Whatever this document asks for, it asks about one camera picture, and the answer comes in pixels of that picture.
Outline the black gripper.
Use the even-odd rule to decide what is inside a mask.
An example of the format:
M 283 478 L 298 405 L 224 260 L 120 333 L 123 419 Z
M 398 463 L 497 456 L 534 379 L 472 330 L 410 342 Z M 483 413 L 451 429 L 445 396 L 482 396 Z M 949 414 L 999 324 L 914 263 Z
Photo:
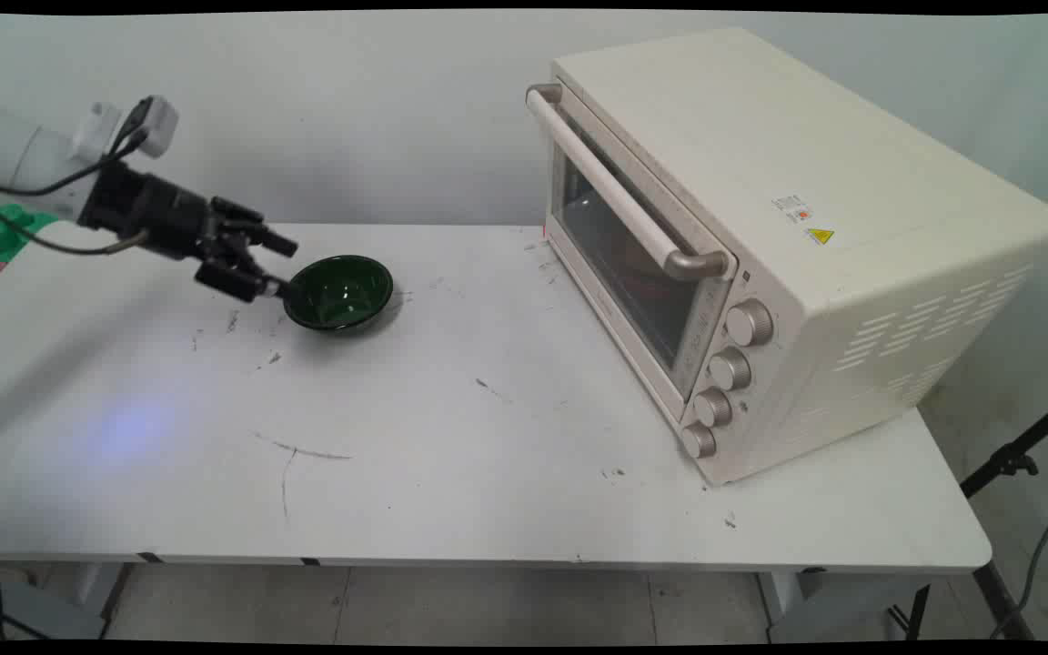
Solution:
M 218 237 L 244 237 L 249 245 L 283 257 L 293 257 L 299 248 L 294 240 L 268 227 L 262 213 L 217 196 L 208 202 L 185 187 L 137 173 L 124 162 L 109 163 L 99 171 L 78 225 L 107 230 L 121 240 L 143 235 L 141 248 L 171 260 L 204 260 L 208 252 L 201 241 L 208 236 L 209 215 L 215 220 L 213 230 Z M 259 297 L 284 301 L 294 294 L 294 285 L 287 279 L 263 272 L 253 261 L 249 264 L 245 268 L 237 261 L 208 258 L 193 279 L 246 303 Z

